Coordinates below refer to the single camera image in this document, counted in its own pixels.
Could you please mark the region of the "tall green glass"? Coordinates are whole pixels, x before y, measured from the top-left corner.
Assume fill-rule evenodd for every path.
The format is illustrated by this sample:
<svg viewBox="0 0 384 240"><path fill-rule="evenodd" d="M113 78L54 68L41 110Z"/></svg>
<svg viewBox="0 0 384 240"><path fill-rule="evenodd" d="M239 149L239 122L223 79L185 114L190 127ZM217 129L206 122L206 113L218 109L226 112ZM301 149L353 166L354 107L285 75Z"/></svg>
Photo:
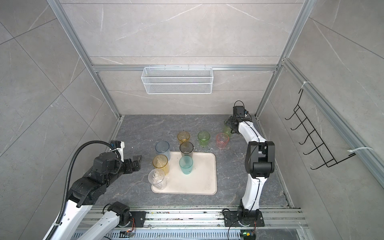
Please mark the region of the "tall green glass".
<svg viewBox="0 0 384 240"><path fill-rule="evenodd" d="M230 138L233 134L232 122L230 120L224 121L223 133L227 134Z"/></svg>

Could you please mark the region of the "short clear glass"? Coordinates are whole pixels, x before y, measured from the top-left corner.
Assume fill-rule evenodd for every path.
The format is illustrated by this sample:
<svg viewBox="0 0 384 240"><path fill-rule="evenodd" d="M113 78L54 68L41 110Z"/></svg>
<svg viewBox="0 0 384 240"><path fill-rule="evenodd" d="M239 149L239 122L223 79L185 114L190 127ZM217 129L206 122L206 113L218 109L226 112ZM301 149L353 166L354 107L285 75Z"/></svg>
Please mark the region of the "short clear glass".
<svg viewBox="0 0 384 240"><path fill-rule="evenodd" d="M165 172L161 169L153 169L148 175L150 184L159 189L163 190L167 186Z"/></svg>

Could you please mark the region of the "beige tray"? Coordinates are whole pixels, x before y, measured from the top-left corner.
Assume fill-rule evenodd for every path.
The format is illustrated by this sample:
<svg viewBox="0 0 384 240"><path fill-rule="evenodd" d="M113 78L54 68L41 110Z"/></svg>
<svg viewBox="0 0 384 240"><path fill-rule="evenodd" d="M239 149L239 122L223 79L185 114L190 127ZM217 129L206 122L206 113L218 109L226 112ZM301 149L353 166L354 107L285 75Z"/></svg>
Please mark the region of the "beige tray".
<svg viewBox="0 0 384 240"><path fill-rule="evenodd" d="M158 194L214 195L217 192L216 156L212 153L193 153L192 172L185 175L179 165L180 152L171 152L170 172L165 176L167 185Z"/></svg>

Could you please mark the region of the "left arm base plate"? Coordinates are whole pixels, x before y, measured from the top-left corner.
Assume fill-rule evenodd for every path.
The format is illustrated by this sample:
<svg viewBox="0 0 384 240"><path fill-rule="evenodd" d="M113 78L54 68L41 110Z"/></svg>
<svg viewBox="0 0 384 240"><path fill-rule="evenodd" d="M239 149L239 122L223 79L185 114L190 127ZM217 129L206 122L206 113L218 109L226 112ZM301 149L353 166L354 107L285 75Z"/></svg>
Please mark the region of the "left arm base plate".
<svg viewBox="0 0 384 240"><path fill-rule="evenodd" d="M128 225L128 228L132 228L133 223L135 223L135 229L136 228L143 228L145 220L146 220L147 212L145 212L145 211L133 211L133 212L130 212L130 214L131 214L131 218L130 218L130 223Z"/></svg>

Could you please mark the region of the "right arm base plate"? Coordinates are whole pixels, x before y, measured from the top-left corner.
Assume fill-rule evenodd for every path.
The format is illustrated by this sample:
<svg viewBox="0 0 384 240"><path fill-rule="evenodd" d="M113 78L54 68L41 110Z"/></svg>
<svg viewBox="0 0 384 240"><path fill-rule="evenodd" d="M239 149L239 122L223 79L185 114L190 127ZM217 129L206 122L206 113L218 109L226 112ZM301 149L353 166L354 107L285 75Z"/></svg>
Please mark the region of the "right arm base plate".
<svg viewBox="0 0 384 240"><path fill-rule="evenodd" d="M264 227L265 222L260 210L250 212L222 210L226 227Z"/></svg>

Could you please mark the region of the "tall blue glass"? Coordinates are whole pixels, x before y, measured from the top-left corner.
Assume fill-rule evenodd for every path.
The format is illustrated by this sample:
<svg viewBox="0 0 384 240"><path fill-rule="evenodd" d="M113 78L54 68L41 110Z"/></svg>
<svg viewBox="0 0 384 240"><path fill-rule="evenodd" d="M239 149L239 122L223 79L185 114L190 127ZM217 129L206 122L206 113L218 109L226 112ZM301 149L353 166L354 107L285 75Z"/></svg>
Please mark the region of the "tall blue glass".
<svg viewBox="0 0 384 240"><path fill-rule="evenodd" d="M155 151L159 155L165 155L168 160L171 159L170 144L167 141L159 141L155 145Z"/></svg>

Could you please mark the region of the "tall grey glass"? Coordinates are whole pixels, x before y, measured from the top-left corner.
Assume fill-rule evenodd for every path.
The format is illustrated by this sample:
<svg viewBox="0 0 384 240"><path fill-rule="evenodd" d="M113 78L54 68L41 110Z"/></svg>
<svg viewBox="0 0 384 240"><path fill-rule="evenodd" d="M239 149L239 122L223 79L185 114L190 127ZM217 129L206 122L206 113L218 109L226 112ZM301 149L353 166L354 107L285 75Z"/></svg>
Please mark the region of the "tall grey glass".
<svg viewBox="0 0 384 240"><path fill-rule="evenodd" d="M180 144L180 152L182 156L193 157L194 145L191 142L183 142Z"/></svg>

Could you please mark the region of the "tall amber glass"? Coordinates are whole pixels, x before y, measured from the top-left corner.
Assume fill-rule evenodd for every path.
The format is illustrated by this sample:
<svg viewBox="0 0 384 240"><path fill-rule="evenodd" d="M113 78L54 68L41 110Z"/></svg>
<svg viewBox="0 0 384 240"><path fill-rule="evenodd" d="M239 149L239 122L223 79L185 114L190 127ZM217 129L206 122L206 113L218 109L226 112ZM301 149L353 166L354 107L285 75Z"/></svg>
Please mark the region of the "tall amber glass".
<svg viewBox="0 0 384 240"><path fill-rule="evenodd" d="M169 160L167 156L156 155L153 158L152 164L156 169L160 169L165 173L165 175L168 175L170 171L170 167L169 167Z"/></svg>

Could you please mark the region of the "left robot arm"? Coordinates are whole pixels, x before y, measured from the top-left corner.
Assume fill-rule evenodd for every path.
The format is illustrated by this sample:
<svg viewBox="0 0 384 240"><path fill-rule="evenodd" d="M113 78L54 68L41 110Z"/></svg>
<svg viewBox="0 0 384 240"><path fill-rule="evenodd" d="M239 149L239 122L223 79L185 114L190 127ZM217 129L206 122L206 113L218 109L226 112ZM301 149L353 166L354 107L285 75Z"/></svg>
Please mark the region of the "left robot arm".
<svg viewBox="0 0 384 240"><path fill-rule="evenodd" d="M120 176L139 171L142 159L143 157L138 155L132 159L121 160L114 152L101 153L96 157L89 173L75 181L69 188L64 197L64 206L44 238L46 240L71 239L99 197ZM103 216L81 238L101 240L115 227L131 227L129 230L131 233L136 228L135 218L130 208L120 202L107 204L107 208L103 210Z"/></svg>

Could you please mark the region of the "tall teal glass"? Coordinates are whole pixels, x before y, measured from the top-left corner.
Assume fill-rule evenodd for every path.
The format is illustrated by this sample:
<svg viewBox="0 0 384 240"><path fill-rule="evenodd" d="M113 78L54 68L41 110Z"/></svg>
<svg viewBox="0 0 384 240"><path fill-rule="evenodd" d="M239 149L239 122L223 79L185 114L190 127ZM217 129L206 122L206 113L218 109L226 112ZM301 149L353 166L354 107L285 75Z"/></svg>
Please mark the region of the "tall teal glass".
<svg viewBox="0 0 384 240"><path fill-rule="evenodd" d="M193 159L190 156L183 156L179 160L179 165L185 175L189 175L193 170Z"/></svg>

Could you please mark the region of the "short amber glass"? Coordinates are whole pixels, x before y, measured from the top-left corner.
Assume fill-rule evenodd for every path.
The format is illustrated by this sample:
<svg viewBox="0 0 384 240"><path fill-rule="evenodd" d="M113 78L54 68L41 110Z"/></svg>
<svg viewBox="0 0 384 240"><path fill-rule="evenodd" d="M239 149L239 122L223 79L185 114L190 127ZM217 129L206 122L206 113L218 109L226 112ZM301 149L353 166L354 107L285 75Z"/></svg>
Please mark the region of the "short amber glass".
<svg viewBox="0 0 384 240"><path fill-rule="evenodd" d="M179 143L182 144L182 143L188 142L190 140L190 134L189 134L189 132L181 131L178 133L177 138L178 138Z"/></svg>

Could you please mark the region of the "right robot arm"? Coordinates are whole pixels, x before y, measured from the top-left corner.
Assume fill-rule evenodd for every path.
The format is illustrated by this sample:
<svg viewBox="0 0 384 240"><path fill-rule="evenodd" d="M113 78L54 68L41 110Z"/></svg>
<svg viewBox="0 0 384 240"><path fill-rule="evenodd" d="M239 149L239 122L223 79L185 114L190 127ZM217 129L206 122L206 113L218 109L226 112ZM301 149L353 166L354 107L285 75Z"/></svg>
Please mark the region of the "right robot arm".
<svg viewBox="0 0 384 240"><path fill-rule="evenodd" d="M245 158L247 186L238 207L238 221L245 225L261 217L260 198L263 187L275 170L275 144L263 138L254 124L243 118L231 116L225 125L233 133L242 135L248 144Z"/></svg>

